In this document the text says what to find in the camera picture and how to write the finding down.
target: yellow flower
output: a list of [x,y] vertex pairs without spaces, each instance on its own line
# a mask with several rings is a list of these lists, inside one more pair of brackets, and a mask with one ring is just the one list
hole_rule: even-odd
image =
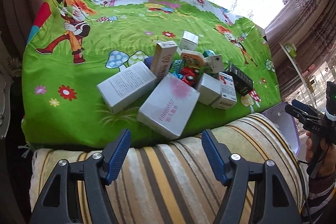
[[49,101],[49,103],[50,103],[51,106],[54,106],[54,107],[59,106],[59,101],[57,101],[56,98],[55,99],[51,98],[50,101]]

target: orange hair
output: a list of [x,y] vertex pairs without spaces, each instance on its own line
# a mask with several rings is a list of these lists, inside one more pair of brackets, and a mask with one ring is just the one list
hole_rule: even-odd
[[89,15],[94,15],[96,13],[96,11],[89,8],[83,0],[65,0],[64,2],[71,6],[77,6]]
[[229,29],[224,28],[222,25],[216,25],[215,29],[222,34],[225,32],[231,33]]

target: purple storage bin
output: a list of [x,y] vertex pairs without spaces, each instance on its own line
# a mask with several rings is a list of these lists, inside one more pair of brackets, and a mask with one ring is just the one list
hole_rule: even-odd
[[274,107],[265,110],[262,114],[273,123],[279,126],[279,130],[286,138],[291,150],[298,155],[300,151],[300,139],[295,125],[294,118],[285,112],[287,102],[279,103]]

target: red toy car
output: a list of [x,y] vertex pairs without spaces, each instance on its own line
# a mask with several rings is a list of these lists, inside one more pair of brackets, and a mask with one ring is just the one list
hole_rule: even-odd
[[193,84],[197,80],[199,73],[199,69],[189,67],[184,67],[180,71],[180,74],[183,75],[182,81],[190,86],[193,86]]

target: silver screw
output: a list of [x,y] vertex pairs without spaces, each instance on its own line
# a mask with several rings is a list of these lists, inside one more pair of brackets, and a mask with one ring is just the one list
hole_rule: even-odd
[[238,155],[238,154],[232,154],[231,155],[231,159],[233,159],[233,160],[240,160],[240,155]]
[[58,165],[59,166],[64,166],[64,165],[66,165],[67,164],[67,161],[66,160],[60,160],[59,162],[58,162]]
[[94,153],[94,154],[92,155],[92,158],[94,158],[95,160],[100,159],[100,158],[101,158],[101,153],[99,153],[99,152]]
[[266,164],[270,167],[274,166],[275,165],[275,162],[273,160],[267,160],[266,161]]

